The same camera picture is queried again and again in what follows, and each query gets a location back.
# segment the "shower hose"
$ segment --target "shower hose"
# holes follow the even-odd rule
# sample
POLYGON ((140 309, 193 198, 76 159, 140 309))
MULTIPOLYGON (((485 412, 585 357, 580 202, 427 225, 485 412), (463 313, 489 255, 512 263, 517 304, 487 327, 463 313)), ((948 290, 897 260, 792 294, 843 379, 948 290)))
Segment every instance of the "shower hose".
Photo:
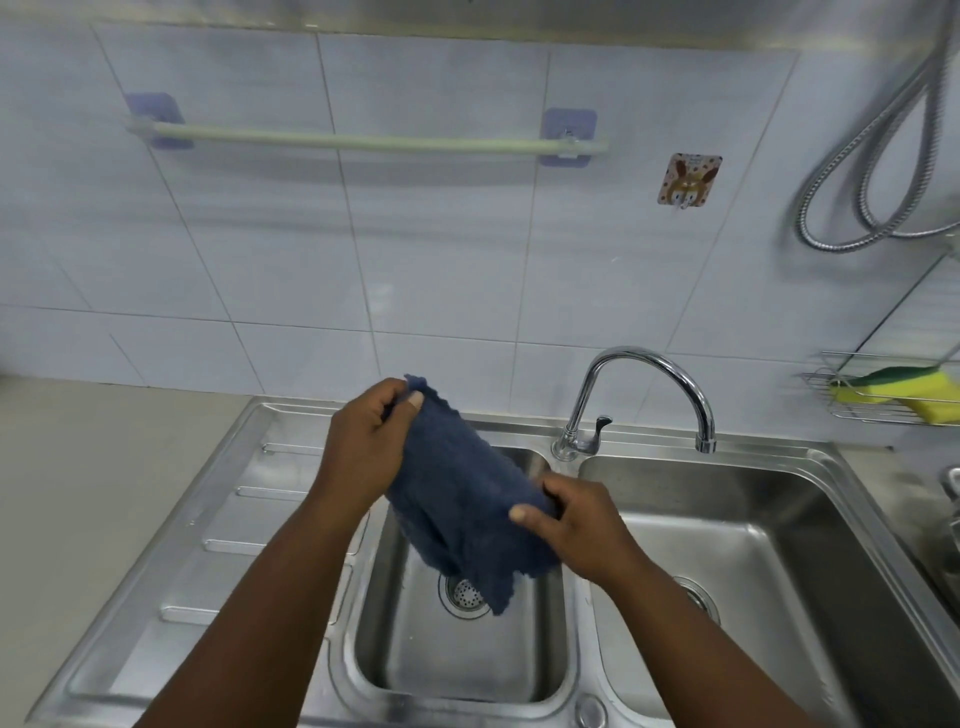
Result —
POLYGON ((935 230, 903 232, 900 226, 913 214, 920 204, 930 178, 933 177, 933 168, 937 160, 937 150, 940 145, 940 134, 943 127, 944 112, 947 100, 947 85, 950 65, 954 54, 951 53, 953 23, 956 17, 960 0, 946 0, 944 18, 936 36, 933 51, 921 63, 920 67, 911 74, 910 78, 897 89, 893 98, 883 110, 865 126, 860 133, 850 141, 840 146, 828 159, 810 176, 797 201, 797 217, 794 221, 794 230, 798 237, 808 246, 825 253, 852 253, 873 245, 878 240, 888 237, 900 240, 916 240, 933 237, 945 232, 960 228, 960 220, 943 225, 935 230), (870 189, 870 180, 876 166, 883 156, 884 150, 894 137, 900 126, 906 120, 910 111, 917 106, 920 99, 926 94, 924 110, 924 129, 921 136, 920 153, 917 157, 917 166, 914 168, 910 187, 900 202, 896 212, 886 222, 879 222, 870 210, 867 200, 870 189), (810 232, 807 224, 807 215, 813 198, 827 178, 837 167, 849 157, 854 150, 865 142, 868 146, 863 151, 864 163, 854 191, 853 208, 860 224, 868 231, 862 237, 844 243, 828 243, 818 240, 810 232))

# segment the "double sink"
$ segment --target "double sink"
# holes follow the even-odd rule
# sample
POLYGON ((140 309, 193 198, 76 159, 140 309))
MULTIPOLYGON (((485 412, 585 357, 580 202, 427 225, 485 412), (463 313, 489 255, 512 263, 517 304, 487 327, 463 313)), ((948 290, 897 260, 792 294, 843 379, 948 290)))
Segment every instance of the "double sink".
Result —
MULTIPOLYGON (((302 500, 335 409, 253 400, 37 702, 131 725, 302 500)), ((551 453, 555 421, 470 423, 534 477, 605 483, 639 544, 813 717, 960 726, 960 630, 839 454, 823 444, 609 426, 551 453)), ((427 567, 385 501, 354 536, 304 725, 667 726, 609 598, 569 570, 519 577, 494 617, 427 567)))

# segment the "beige countertop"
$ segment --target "beige countertop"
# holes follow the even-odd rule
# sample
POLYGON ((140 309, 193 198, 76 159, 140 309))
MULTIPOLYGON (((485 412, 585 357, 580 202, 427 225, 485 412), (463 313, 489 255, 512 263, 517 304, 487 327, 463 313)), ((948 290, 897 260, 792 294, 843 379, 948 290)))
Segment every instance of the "beige countertop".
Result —
POLYGON ((248 397, 0 378, 0 728, 16 728, 248 397))

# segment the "yellow sponge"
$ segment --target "yellow sponge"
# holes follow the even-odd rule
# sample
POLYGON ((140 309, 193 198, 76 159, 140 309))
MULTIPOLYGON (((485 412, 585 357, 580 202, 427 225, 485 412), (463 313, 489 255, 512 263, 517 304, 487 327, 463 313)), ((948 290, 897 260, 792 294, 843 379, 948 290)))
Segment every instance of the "yellow sponge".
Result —
POLYGON ((945 425, 946 423, 960 422, 960 386, 952 381, 942 387, 924 391, 921 395, 910 397, 925 397, 924 400, 899 400, 920 418, 931 425, 945 425))
POLYGON ((886 367, 848 381, 833 381, 830 392, 839 402, 878 404, 897 397, 929 397, 929 392, 954 386, 939 367, 886 367))

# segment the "sink drain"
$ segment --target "sink drain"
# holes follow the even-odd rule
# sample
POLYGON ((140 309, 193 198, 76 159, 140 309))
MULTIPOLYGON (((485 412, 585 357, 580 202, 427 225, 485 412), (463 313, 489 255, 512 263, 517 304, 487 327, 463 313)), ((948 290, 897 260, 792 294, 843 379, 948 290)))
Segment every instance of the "sink drain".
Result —
POLYGON ((437 592, 444 608, 457 619, 479 619, 490 611, 487 601, 463 576, 441 576, 437 592))
POLYGON ((715 623, 720 623, 720 613, 717 612, 717 605, 713 603, 713 599, 710 598, 710 595, 707 594, 702 586, 691 579, 687 579, 685 576, 674 576, 673 580, 680 584, 690 601, 692 601, 698 609, 706 612, 707 616, 715 623))

